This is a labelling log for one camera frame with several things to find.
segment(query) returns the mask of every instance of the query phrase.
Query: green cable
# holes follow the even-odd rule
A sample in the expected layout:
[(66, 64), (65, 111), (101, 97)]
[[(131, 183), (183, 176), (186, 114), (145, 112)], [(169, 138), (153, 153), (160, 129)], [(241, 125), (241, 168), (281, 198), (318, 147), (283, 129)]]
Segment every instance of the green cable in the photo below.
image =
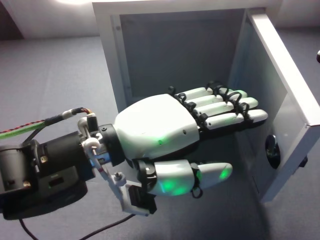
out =
[(17, 130), (0, 133), (0, 140), (15, 137), (17, 135), (24, 134), (35, 129), (41, 129), (44, 127), (45, 127), (45, 122), (43, 121), (43, 122), (35, 123), (29, 126), (25, 126), (23, 128), (19, 128)]

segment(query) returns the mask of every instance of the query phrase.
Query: white frame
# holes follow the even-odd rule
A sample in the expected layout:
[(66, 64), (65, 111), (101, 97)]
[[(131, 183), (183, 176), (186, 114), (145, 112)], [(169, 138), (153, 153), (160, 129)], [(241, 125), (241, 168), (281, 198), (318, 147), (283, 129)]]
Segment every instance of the white frame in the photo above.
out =
[[(267, 11), (275, 14), (280, 2), (280, 0), (142, 0), (94, 2), (93, 9), (119, 112), (128, 106), (128, 102), (133, 100), (120, 15), (258, 7), (269, 7)], [(283, 159), (281, 159), (279, 169), (277, 169), (272, 176), (266, 176), (268, 179), (266, 180), (267, 187), (265, 189), (256, 189), (259, 198), (265, 202), (275, 197), (285, 182), (299, 167), (304, 156), (308, 154), (318, 140), (320, 136), (320, 107), (290, 57), (273, 24), (266, 15), (266, 10), (247, 10), (242, 23), (244, 23), (247, 17), (250, 19), (287, 90), (286, 98), (289, 99), (289, 101), (284, 102), (280, 110), (286, 107), (285, 104), (290, 104), (290, 106), (297, 111), (297, 113), (292, 114), (292, 117), (296, 119), (292, 127), (298, 129), (298, 132), (294, 133), (292, 142), (286, 142), (286, 148), (282, 149)], [(232, 69), (234, 69), (239, 62), (239, 52), (243, 51), (244, 40), (242, 30), (243, 28), (240, 30)], [(272, 124), (272, 127), (276, 131), (275, 134), (282, 134), (283, 119), (281, 111), (279, 111)], [(248, 147), (248, 139), (246, 139), (245, 135), (240, 133), (236, 136), (242, 158), (246, 161), (250, 159), (256, 160), (256, 156), (253, 155)], [(249, 171), (252, 176), (256, 174), (256, 172), (254, 172), (255, 168), (250, 168)]]
[(94, 2), (93, 10), (118, 111), (140, 99), (132, 97), (120, 15), (156, 14), (226, 9), (267, 8), (275, 15), (282, 0), (120, 0)]

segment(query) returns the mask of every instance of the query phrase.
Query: robotic arm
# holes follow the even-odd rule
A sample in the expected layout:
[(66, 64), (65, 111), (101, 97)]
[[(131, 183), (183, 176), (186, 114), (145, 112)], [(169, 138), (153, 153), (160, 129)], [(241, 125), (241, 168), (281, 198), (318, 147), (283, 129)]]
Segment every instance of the robotic arm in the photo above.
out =
[[(39, 144), (30, 140), (0, 146), (0, 209), (7, 220), (52, 212), (81, 199), (93, 167), (108, 182), (124, 212), (148, 216), (157, 208), (155, 196), (192, 193), (226, 180), (232, 165), (199, 164), (184, 159), (202, 139), (219, 137), (264, 123), (268, 114), (242, 90), (210, 82), (176, 94), (145, 98), (120, 112), (114, 124), (98, 126), (94, 113), (78, 121), (73, 132)], [(63, 119), (75, 110), (65, 111)], [(106, 163), (124, 161), (139, 182), (122, 172), (110, 174)]]

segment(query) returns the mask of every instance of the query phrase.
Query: back of robotic hand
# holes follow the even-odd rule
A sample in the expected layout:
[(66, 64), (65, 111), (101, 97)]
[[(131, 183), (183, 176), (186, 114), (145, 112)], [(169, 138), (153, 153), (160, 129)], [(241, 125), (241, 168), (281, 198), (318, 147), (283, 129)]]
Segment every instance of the back of robotic hand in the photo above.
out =
[[(120, 112), (114, 124), (98, 126), (86, 108), (75, 108), (44, 121), (46, 126), (86, 112), (79, 132), (38, 144), (35, 140), (0, 147), (0, 209), (6, 219), (34, 217), (71, 204), (87, 193), (92, 166), (106, 180), (124, 212), (148, 216), (156, 211), (155, 196), (192, 193), (226, 180), (226, 162), (199, 164), (185, 155), (206, 138), (257, 127), (267, 119), (258, 101), (242, 90), (210, 82), (176, 94), (147, 97)], [(123, 173), (110, 174), (106, 163), (127, 160), (139, 182)]]

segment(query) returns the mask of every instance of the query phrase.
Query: black cable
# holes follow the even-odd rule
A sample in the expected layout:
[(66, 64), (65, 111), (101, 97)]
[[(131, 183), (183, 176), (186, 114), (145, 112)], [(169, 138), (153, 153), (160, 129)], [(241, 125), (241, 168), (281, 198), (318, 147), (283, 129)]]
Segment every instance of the black cable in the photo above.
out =
[(98, 230), (95, 230), (95, 231), (93, 231), (92, 233), (84, 236), (83, 238), (81, 238), (81, 239), (79, 239), (79, 240), (85, 240), (85, 239), (91, 238), (93, 235), (96, 235), (96, 234), (98, 234), (98, 233), (101, 233), (101, 232), (104, 231), (104, 230), (107, 230), (107, 229), (110, 229), (110, 228), (112, 228), (112, 227), (114, 227), (114, 226), (117, 226), (117, 225), (119, 225), (119, 224), (122, 224), (122, 223), (124, 223), (125, 221), (129, 220), (130, 218), (132, 218), (132, 217), (134, 217), (134, 216), (135, 216), (135, 214), (131, 214), (131, 215), (125, 217), (124, 219), (121, 219), (121, 220), (116, 221), (116, 222), (114, 222), (114, 223), (112, 223), (112, 224), (109, 224), (109, 225), (107, 225), (107, 226), (104, 226), (104, 227), (102, 227), (102, 228), (100, 228), (100, 229), (98, 229)]
[(26, 143), (26, 142), (31, 141), (38, 133), (40, 133), (40, 131), (41, 131), (42, 129), (44, 129), (44, 127), (43, 127), (43, 128), (38, 128), (38, 129), (34, 130), (34, 131), (23, 141), (23, 143)]
[(28, 228), (26, 227), (24, 221), (22, 219), (19, 219), (19, 222), (21, 224), (21, 227), (23, 228), (23, 230), (33, 239), (33, 240), (39, 240), (38, 238), (35, 237), (35, 235), (33, 235)]

